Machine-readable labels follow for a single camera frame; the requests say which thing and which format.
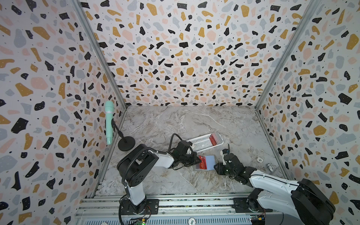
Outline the stack of red cards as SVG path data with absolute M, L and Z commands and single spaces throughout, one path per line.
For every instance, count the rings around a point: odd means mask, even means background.
M 222 145 L 224 143 L 218 132 L 212 133 L 209 137 L 212 146 Z

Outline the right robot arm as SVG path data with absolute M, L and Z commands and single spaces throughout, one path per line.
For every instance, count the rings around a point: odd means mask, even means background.
M 278 211 L 305 225 L 328 225 L 334 218 L 334 204 L 308 179 L 291 181 L 266 174 L 244 166 L 233 153 L 225 153 L 214 169 L 218 175 L 253 188 L 245 201 L 252 212 Z

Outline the white plastic mesh basket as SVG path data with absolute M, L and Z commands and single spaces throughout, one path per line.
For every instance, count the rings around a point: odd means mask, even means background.
M 199 152 L 207 151 L 207 150 L 210 150 L 210 149 L 213 149 L 213 148 L 217 147 L 217 146 L 212 146 L 212 144 L 210 142 L 209 137 L 210 137 L 211 134 L 207 134 L 207 135 L 199 136 L 199 137 L 196 137 L 196 138 L 192 138 L 192 139 L 189 139 L 187 141 L 192 143 L 192 149 L 193 149 L 194 152 L 199 153 Z

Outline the small metal clip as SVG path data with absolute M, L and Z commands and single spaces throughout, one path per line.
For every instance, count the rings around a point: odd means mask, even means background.
M 272 164 L 268 163 L 268 164 L 266 164 L 266 166 L 267 166 L 267 168 L 269 169 L 269 171 L 270 171 L 271 173 L 274 172 L 274 167 L 273 167 Z

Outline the black microphone stand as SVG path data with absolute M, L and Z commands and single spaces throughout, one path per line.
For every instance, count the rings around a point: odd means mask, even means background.
M 124 136 L 124 134 L 117 127 L 114 119 L 112 119 L 112 127 L 116 130 L 117 134 L 120 136 L 120 141 L 118 142 L 118 148 L 122 152 L 127 152 L 132 150 L 135 147 L 136 141 L 131 136 Z

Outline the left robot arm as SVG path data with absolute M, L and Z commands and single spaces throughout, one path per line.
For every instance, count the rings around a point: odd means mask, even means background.
M 135 215 L 149 209 L 154 213 L 145 195 L 143 180 L 154 167 L 179 170 L 200 164 L 201 159 L 191 145 L 191 142 L 182 140 L 175 148 L 158 151 L 140 144 L 125 156 L 117 165 L 126 191 L 126 199 L 120 206 L 120 212 Z

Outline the mint green microphone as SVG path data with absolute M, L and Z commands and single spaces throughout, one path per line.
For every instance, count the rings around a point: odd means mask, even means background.
M 113 113 L 114 113 L 114 104 L 112 101 L 107 101 L 105 103 L 105 113 L 106 113 L 106 142 L 107 145 L 111 145 L 113 142 Z

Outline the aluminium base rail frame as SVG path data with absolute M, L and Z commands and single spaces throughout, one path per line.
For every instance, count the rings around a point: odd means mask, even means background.
M 83 199 L 76 225 L 301 225 L 294 216 L 273 209 L 252 212 L 248 192 L 148 195 L 144 210 L 136 214 L 120 196 Z

